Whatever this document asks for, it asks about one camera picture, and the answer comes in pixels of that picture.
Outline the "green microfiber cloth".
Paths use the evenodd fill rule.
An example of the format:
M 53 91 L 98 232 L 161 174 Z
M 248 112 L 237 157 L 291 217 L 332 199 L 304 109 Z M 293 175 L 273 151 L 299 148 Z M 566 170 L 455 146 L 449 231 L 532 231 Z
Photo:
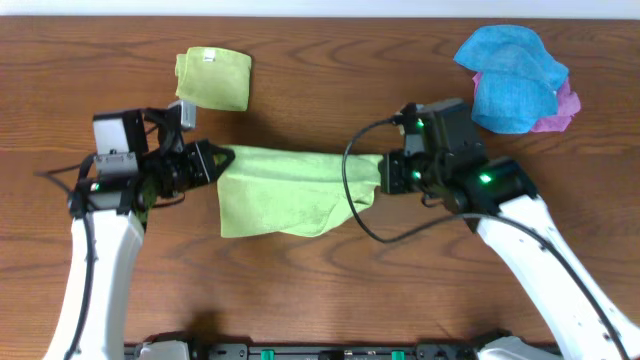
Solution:
M 221 236 L 281 232 L 317 237 L 373 205 L 380 155 L 294 152 L 230 145 L 235 160 L 217 181 Z

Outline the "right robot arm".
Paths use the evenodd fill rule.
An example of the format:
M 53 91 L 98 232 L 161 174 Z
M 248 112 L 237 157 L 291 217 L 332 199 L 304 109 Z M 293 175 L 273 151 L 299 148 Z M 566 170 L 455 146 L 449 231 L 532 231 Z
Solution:
M 638 325 L 572 252 L 523 168 L 489 157 L 468 105 L 457 98 L 409 103 L 389 121 L 404 145 L 379 165 L 384 193 L 420 192 L 463 219 L 514 274 L 563 358 L 638 358 Z

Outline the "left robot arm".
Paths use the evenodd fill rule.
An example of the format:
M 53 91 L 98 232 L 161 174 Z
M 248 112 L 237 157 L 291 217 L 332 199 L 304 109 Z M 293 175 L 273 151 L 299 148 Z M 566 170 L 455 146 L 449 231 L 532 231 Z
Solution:
M 96 150 L 75 166 L 75 186 L 63 189 L 72 259 L 46 358 L 124 358 L 130 283 L 150 212 L 215 183 L 235 159 L 206 139 L 185 142 L 196 111 L 179 100 L 93 117 Z

